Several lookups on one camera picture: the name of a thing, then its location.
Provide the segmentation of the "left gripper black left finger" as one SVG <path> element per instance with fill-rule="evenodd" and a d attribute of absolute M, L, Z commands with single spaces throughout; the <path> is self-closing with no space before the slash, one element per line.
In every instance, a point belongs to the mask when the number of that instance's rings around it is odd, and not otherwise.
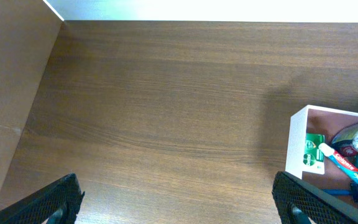
<path fill-rule="evenodd" d="M 84 196 L 71 173 L 2 209 L 0 223 L 74 223 Z"/>

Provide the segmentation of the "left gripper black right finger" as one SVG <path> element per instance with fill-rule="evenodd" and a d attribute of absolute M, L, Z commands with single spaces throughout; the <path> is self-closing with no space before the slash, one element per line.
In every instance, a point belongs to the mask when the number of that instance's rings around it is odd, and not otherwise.
<path fill-rule="evenodd" d="M 284 224 L 358 224 L 358 208 L 288 172 L 276 173 L 272 195 L 280 220 Z"/>

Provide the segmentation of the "green white soap box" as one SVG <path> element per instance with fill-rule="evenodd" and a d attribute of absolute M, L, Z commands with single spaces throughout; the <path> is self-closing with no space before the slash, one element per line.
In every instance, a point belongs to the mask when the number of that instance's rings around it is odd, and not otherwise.
<path fill-rule="evenodd" d="M 325 173 L 324 154 L 319 145 L 325 142 L 322 134 L 306 134 L 305 149 L 303 155 L 303 171 L 323 175 Z"/>

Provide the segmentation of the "blue disposable razor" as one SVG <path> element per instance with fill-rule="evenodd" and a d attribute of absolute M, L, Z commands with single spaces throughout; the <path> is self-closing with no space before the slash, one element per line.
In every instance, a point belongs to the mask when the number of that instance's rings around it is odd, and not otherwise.
<path fill-rule="evenodd" d="M 323 192 L 333 196 L 351 196 L 353 202 L 358 203 L 358 185 L 351 182 L 349 187 L 350 189 L 323 189 Z"/>

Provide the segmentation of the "green red toothpaste tube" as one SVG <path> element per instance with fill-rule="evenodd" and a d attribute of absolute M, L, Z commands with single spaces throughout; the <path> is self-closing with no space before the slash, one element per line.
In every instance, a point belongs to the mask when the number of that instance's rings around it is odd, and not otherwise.
<path fill-rule="evenodd" d="M 351 164 L 345 157 L 325 143 L 321 143 L 319 150 L 329 158 L 339 169 L 358 185 L 358 168 Z"/>

